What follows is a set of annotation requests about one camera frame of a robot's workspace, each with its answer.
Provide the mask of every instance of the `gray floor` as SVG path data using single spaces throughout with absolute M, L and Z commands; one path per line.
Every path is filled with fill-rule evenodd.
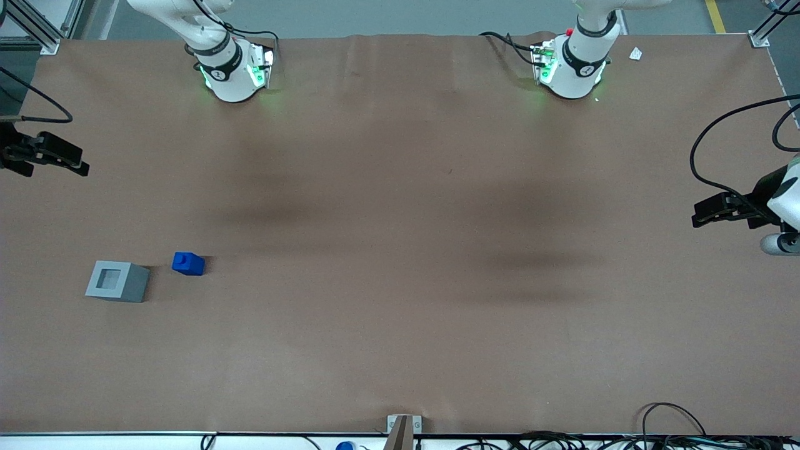
M 223 15 L 247 30 L 272 30 L 283 38 L 339 38 L 352 34 L 478 34 L 494 30 L 530 34 L 574 26 L 576 9 L 566 0 L 331 0 L 309 14 L 307 3 L 239 0 Z M 635 34 L 707 34 L 714 28 L 702 0 L 674 0 L 660 10 L 629 11 Z M 97 26 L 94 33 L 102 30 Z M 108 39 L 174 39 L 166 27 L 120 1 Z
M 719 13 L 728 33 L 746 33 L 769 16 L 760 2 L 719 0 Z M 800 93 L 800 16 L 788 17 L 770 34 L 770 54 L 787 94 Z

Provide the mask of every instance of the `black cable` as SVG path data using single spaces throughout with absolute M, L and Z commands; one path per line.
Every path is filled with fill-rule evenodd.
M 558 444 L 561 450 L 586 450 L 586 444 L 583 442 L 581 438 L 561 432 L 548 432 L 548 431 L 526 432 L 520 435 L 520 439 L 530 440 L 530 443 L 528 444 L 529 450 L 539 450 L 553 442 Z M 537 442 L 539 442 L 540 444 L 534 447 L 534 443 Z
M 798 109 L 800 109 L 800 103 L 789 108 L 789 110 L 781 116 L 781 118 L 778 120 L 778 123 L 776 123 L 775 127 L 772 129 L 772 143 L 775 144 L 775 146 L 780 150 L 791 151 L 793 153 L 800 151 L 800 147 L 787 147 L 778 141 L 778 132 L 781 130 L 783 123 Z
M 791 2 L 791 0 L 785 0 L 785 1 L 784 1 L 784 3 L 783 3 L 783 4 L 781 4 L 781 8 L 783 8 L 784 6 L 788 5 L 788 4 L 789 4 L 789 2 Z M 796 10 L 796 9 L 798 8 L 798 6 L 800 6 L 800 3 L 795 3 L 795 4 L 794 4 L 794 6 L 792 6 L 792 8 L 791 8 L 789 11 L 794 11 L 794 10 Z M 775 17 L 776 15 L 777 15 L 776 13 L 772 13 L 772 15 L 771 15 L 771 16 L 769 16 L 769 17 L 767 18 L 767 20 L 765 20 L 765 21 L 764 21 L 764 23 L 762 23 L 762 24 L 761 24 L 761 25 L 758 27 L 758 29 L 757 29 L 756 31 L 754 31 L 754 32 L 753 32 L 753 34 L 757 34 L 757 33 L 758 33 L 758 32 L 759 32 L 759 31 L 760 31 L 760 30 L 761 30 L 763 27 L 765 27 L 765 26 L 766 26 L 766 24 L 767 24 L 767 23 L 769 23 L 769 22 L 770 22 L 770 20 L 772 20 L 772 18 L 773 18 L 773 17 Z M 772 32 L 775 30 L 775 28 L 778 28 L 778 25 L 782 24 L 782 23 L 783 23 L 783 21 L 784 21 L 784 20 L 786 20 L 786 17 L 788 17 L 788 16 L 781 16 L 781 18 L 780 18 L 780 19 L 778 19 L 777 21 L 775 21 L 775 23 L 774 23 L 774 24 L 772 24 L 772 27 L 771 27 L 771 28 L 770 28 L 770 29 L 769 29 L 769 30 L 768 30 L 766 33 L 764 33 L 764 37 L 766 38 L 767 36 L 769 36 L 769 35 L 770 35 L 770 33 L 772 33 Z
M 774 10 L 772 8 L 770 8 L 770 11 L 772 11 L 773 14 L 777 14 L 777 15 L 783 16 L 783 17 L 796 16 L 796 15 L 800 14 L 800 11 L 795 11 L 793 9 L 794 8 L 792 8 L 792 10 L 790 10 L 790 11 L 783 11 L 783 10 L 781 10 L 780 8 L 778 8 L 776 6 Z
M 728 111 L 724 115 L 721 115 L 721 116 L 717 117 L 712 123 L 710 123 L 708 125 L 708 127 L 706 127 L 705 130 L 703 130 L 700 133 L 700 135 L 698 136 L 697 140 L 694 141 L 694 145 L 692 146 L 692 151 L 689 153 L 689 168 L 692 170 L 692 175 L 694 175 L 694 177 L 700 183 L 704 183 L 704 184 L 707 184 L 709 186 L 716 187 L 718 189 L 722 189 L 723 191 L 730 192 L 737 199 L 739 199 L 739 201 L 741 201 L 742 203 L 747 205 L 753 211 L 756 211 L 757 213 L 759 213 L 760 216 L 763 217 L 764 219 L 768 219 L 769 217 L 772 217 L 773 216 L 772 214 L 765 213 L 760 207 L 758 207 L 755 204 L 753 204 L 750 200 L 747 199 L 747 197 L 742 195 L 742 193 L 740 193 L 739 191 L 736 191 L 733 187 L 728 187 L 728 186 L 726 186 L 724 184 L 716 183 L 716 182 L 711 181 L 709 179 L 703 178 L 698 173 L 697 167 L 694 164 L 694 155 L 697 153 L 698 147 L 700 146 L 700 142 L 703 140 L 703 138 L 706 137 L 708 132 L 711 131 L 711 128 L 713 128 L 715 125 L 717 125 L 721 121 L 729 118 L 730 116 L 736 115 L 736 114 L 738 114 L 740 112 L 743 112 L 743 111 L 746 111 L 746 110 L 752 110 L 752 109 L 758 108 L 760 106 L 766 106 L 766 105 L 771 105 L 773 103 L 785 102 L 785 101 L 789 101 L 789 100 L 798 100 L 798 99 L 800 99 L 800 94 L 786 95 L 786 96 L 783 96 L 783 97 L 771 98 L 769 100 L 762 100 L 761 102 L 751 103 L 750 105 L 746 105 L 746 106 L 742 106 L 740 108 L 736 108 L 735 110 Z
M 28 89 L 32 90 L 33 92 L 39 94 L 42 98 L 44 98 L 45 100 L 50 102 L 53 106 L 57 107 L 58 110 L 60 110 L 66 116 L 66 119 L 51 119 L 51 118 L 47 118 L 47 117 L 32 117 L 32 116 L 28 116 L 28 115 L 23 115 L 23 116 L 20 116 L 23 121 L 27 121 L 27 122 L 45 122 L 45 123 L 70 123 L 70 122 L 72 122 L 72 114 L 70 114 L 70 112 L 68 110 L 66 110 L 66 108 L 64 106 L 61 106 L 58 102 L 53 100 L 49 95 L 47 95 L 44 92 L 41 92 L 39 89 L 36 89 L 35 87 L 31 86 L 30 83 L 26 82 L 22 78 L 19 78 L 17 75 L 12 74 L 8 70 L 6 70 L 5 67 L 0 66 L 0 72 L 8 75 L 15 82 L 18 82 L 19 84 L 23 85 L 24 87 L 27 87 Z
M 680 406 L 680 405 L 677 405 L 677 404 L 674 404 L 674 403 L 669 403 L 669 402 L 656 402 L 656 403 L 650 404 L 650 407 L 647 408 L 647 411 L 645 411 L 644 416 L 642 416 L 642 437 L 644 437 L 644 438 L 647 437 L 647 416 L 649 416 L 650 413 L 655 408 L 658 408 L 659 406 L 668 406 L 670 408 L 678 409 L 679 411 L 683 411 L 689 417 L 691 417 L 692 420 L 694 420 L 694 422 L 696 423 L 696 425 L 700 429 L 700 433 L 702 433 L 703 436 L 708 436 L 708 433 L 706 433 L 706 429 L 702 426 L 702 424 L 700 423 L 700 420 L 698 420 L 698 418 L 695 417 L 694 414 L 689 412 L 689 410 L 687 410 L 683 406 Z
M 781 4 L 781 6 L 780 6 L 780 7 L 781 7 L 781 8 L 783 8 L 784 6 L 788 5 L 788 4 L 789 4 L 789 2 L 791 2 L 791 1 L 792 1 L 792 0 L 784 0 L 783 4 Z M 770 15 L 768 18 L 766 18 L 766 19 L 764 20 L 764 22 L 762 22 L 762 24 L 761 24 L 760 26 L 758 26 L 758 28 L 756 28 L 756 29 L 755 29 L 755 31 L 753 32 L 753 34 L 758 34 L 758 32 L 759 32 L 759 31 L 761 31 L 761 29 L 762 29 L 763 27 L 765 27 L 765 26 L 766 26 L 766 24 L 767 24 L 767 23 L 769 23 L 769 22 L 770 22 L 770 20 L 772 20 L 772 18 L 773 18 L 773 17 L 775 17 L 776 15 L 777 15 L 776 13 L 772 13 L 772 14 L 771 14 L 771 15 Z
M 480 445 L 481 447 L 487 446 L 488 448 L 493 448 L 494 450 L 505 450 L 503 447 L 500 447 L 499 445 L 492 444 L 491 442 L 483 442 L 482 440 L 479 440 L 474 444 L 462 445 L 461 447 L 456 448 L 455 450 L 471 450 L 471 448 L 475 445 Z
M 503 36 L 499 33 L 495 33 L 493 31 L 484 31 L 483 33 L 479 34 L 478 36 L 490 36 L 492 38 L 497 38 L 503 41 L 507 46 L 515 46 L 519 50 L 528 50 L 530 51 L 530 47 L 523 46 L 521 44 L 517 44 L 514 41 L 507 39 L 506 36 Z
M 500 39 L 504 44 L 506 44 L 507 46 L 510 46 L 511 48 L 513 48 L 514 51 L 517 52 L 517 55 L 519 56 L 519 58 L 522 59 L 522 61 L 527 62 L 531 66 L 536 66 L 536 67 L 544 67 L 544 66 L 546 66 L 543 62 L 535 62 L 535 61 L 532 61 L 532 60 L 526 58 L 525 55 L 522 54 L 522 52 L 520 50 L 530 51 L 530 47 L 529 46 L 523 46 L 521 44 L 517 44 L 516 42 L 514 42 L 514 40 L 511 38 L 511 33 L 508 33 L 508 34 L 506 34 L 505 37 L 502 37 L 500 34 L 497 34 L 497 33 L 493 32 L 493 31 L 485 31 L 485 32 L 481 33 L 480 35 L 481 36 L 487 36 L 487 37 Z
M 200 439 L 200 450 L 210 450 L 211 446 L 217 440 L 216 435 L 205 435 Z
M 6 97 L 8 97 L 8 98 L 14 100 L 15 102 L 19 103 L 20 105 L 22 105 L 22 100 L 20 100 L 19 98 L 14 97 L 5 87 L 0 86 L 0 91 L 2 91 L 2 93 L 5 94 Z
M 311 442 L 311 445 L 313 445 L 317 450 L 322 450 L 319 447 L 319 445 L 316 442 L 312 441 L 311 438 L 309 438 L 308 436 L 303 436 L 302 438 L 307 440 L 307 441 L 309 441 L 309 442 Z
M 525 55 L 523 55 L 522 52 L 519 51 L 519 49 L 517 48 L 517 44 L 511 39 L 511 34 L 506 34 L 506 37 L 511 42 L 511 48 L 513 48 L 514 51 L 517 52 L 517 54 L 522 59 L 522 61 L 527 62 L 531 66 L 546 67 L 546 64 L 544 62 L 535 62 L 533 60 L 529 60 L 528 58 L 525 58 Z

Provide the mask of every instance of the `green led light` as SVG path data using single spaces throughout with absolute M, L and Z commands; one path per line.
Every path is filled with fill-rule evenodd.
M 203 79 L 206 80 L 206 87 L 211 89 L 211 82 L 208 81 L 208 76 L 206 75 L 206 71 L 203 70 L 202 66 L 200 66 L 200 73 L 202 74 Z

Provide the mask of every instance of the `metal bracket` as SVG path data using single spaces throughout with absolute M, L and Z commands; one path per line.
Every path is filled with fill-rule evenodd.
M 58 53 L 59 40 L 64 35 L 27 0 L 8 0 L 8 15 L 42 46 L 41 54 Z
M 392 427 L 394 426 L 394 422 L 397 421 L 398 417 L 400 416 L 408 416 L 411 418 L 411 424 L 413 425 L 412 429 L 414 433 L 419 434 L 422 432 L 422 416 L 409 416 L 407 414 L 392 414 L 391 416 L 386 416 L 386 432 L 391 433 Z
M 55 40 L 55 47 L 48 48 L 42 47 L 42 51 L 39 52 L 41 56 L 55 56 L 58 53 L 58 48 L 61 46 L 61 39 Z
M 394 417 L 392 422 L 391 432 L 389 437 L 386 438 L 386 444 L 383 450 L 411 450 L 414 448 L 414 433 L 416 432 L 416 418 L 419 418 L 419 428 L 422 429 L 421 416 L 409 416 L 408 414 L 398 414 L 396 416 L 389 416 L 386 418 L 388 423 Z
M 764 48 L 770 46 L 770 40 L 767 37 L 759 38 L 756 36 L 754 30 L 747 31 L 747 38 L 750 39 L 750 45 L 753 46 L 753 48 Z

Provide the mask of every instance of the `metal frame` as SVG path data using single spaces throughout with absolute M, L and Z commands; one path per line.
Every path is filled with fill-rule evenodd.
M 71 38 L 78 18 L 84 11 L 86 0 L 72 0 L 64 22 L 56 27 L 47 20 L 28 0 L 7 0 L 8 17 L 16 22 L 27 34 L 27 37 L 2 38 L 0 47 L 7 50 L 22 50 L 28 46 L 38 45 L 40 54 L 58 53 L 61 39 Z
M 58 45 L 64 35 L 27 0 L 8 0 L 8 15 L 42 46 L 42 54 L 58 52 Z
M 782 11 L 794 11 L 797 8 L 800 8 L 800 0 L 784 0 L 780 5 Z M 748 30 L 747 36 L 750 38 L 750 45 L 752 45 L 753 48 L 770 46 L 768 36 L 786 19 L 786 17 L 785 15 L 771 13 L 758 28 L 755 30 Z

